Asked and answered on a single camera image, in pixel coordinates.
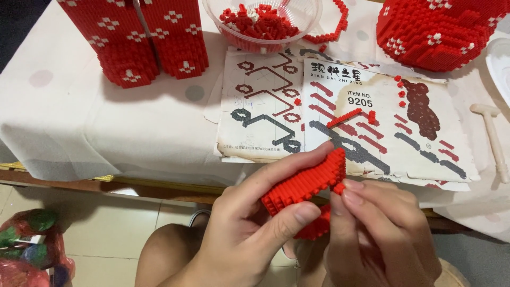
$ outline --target clear plastic bowl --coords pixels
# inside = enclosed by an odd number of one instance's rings
[[[319,22],[322,15],[322,0],[202,0],[207,14],[230,44],[252,53],[276,53],[288,48],[292,43],[304,37]],[[245,36],[222,23],[219,16],[226,8],[239,9],[244,4],[246,9],[258,8],[259,4],[269,4],[277,10],[279,16],[285,17],[293,26],[298,27],[299,34],[282,40],[263,40]]]

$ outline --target red and white brick model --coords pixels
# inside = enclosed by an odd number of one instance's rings
[[[480,55],[507,13],[510,0],[386,0],[377,44],[403,64],[451,71]]]
[[[123,88],[148,85],[159,74],[197,77],[209,66],[198,0],[57,0],[96,51],[105,76]]]

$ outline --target table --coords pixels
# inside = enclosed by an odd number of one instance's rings
[[[388,74],[412,73],[375,45],[381,4],[349,0],[346,5],[349,27],[337,43],[329,44],[331,56],[381,63]],[[324,19],[334,13],[324,11]],[[163,74],[150,86],[124,90],[104,78],[93,50],[51,2],[0,75],[0,161],[17,159],[35,179],[51,181],[115,174],[225,186],[256,170],[259,165],[222,163],[212,155],[216,125],[202,111],[221,72],[227,43],[201,5],[200,12],[210,68],[198,78],[177,81]],[[491,39],[497,37],[510,35],[496,32]],[[484,62],[482,55],[459,71],[427,74],[452,79],[449,91],[482,180],[471,183],[468,193],[401,187],[415,193],[422,207],[510,242],[510,186],[499,183],[482,118],[468,109],[477,102],[502,110],[495,125],[508,157],[510,135],[502,131],[510,128],[510,109]],[[203,93],[186,93],[189,87]]]

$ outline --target item number 9205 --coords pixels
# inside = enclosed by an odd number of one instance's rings
[[[349,101],[349,103],[351,105],[357,105],[357,106],[364,106],[364,107],[372,107],[372,100],[365,100],[365,99],[359,99],[359,98],[355,98],[353,99],[352,97],[348,97],[347,100]]]

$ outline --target white plastic tool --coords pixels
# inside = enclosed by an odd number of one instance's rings
[[[487,68],[499,93],[510,107],[510,39],[494,39],[487,46]]]
[[[496,107],[484,104],[472,104],[471,107],[469,107],[469,109],[472,112],[479,113],[483,116],[483,120],[485,121],[485,127],[487,129],[487,135],[489,136],[489,141],[491,142],[494,160],[496,161],[496,171],[499,172],[502,183],[510,183],[510,176],[508,175],[508,167],[506,166],[505,163],[503,149],[501,148],[501,143],[499,142],[498,139],[496,127],[494,126],[494,122],[492,121],[492,117],[499,115],[501,111]]]

